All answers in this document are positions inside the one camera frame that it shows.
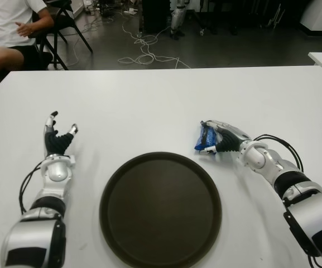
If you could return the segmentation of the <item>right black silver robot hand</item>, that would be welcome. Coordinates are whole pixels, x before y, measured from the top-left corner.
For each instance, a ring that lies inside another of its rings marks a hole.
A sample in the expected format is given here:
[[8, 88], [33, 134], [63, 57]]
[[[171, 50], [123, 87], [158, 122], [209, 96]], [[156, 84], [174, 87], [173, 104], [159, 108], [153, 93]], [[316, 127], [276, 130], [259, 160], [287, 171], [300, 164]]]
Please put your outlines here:
[[203, 127], [212, 128], [220, 136], [220, 141], [214, 146], [209, 146], [200, 151], [201, 154], [215, 154], [217, 152], [239, 152], [241, 144], [252, 139], [240, 129], [215, 120], [201, 121]]

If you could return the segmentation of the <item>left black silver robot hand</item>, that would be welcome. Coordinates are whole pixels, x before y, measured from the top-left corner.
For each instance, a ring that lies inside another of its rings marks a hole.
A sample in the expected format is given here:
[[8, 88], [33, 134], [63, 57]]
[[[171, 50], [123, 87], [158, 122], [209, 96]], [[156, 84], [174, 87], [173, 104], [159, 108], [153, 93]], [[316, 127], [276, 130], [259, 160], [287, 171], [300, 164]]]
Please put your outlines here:
[[58, 131], [54, 129], [54, 125], [56, 124], [55, 117], [57, 115], [58, 111], [52, 112], [45, 122], [44, 156], [46, 158], [54, 154], [64, 155], [79, 130], [77, 124], [73, 124], [66, 134], [58, 136]]

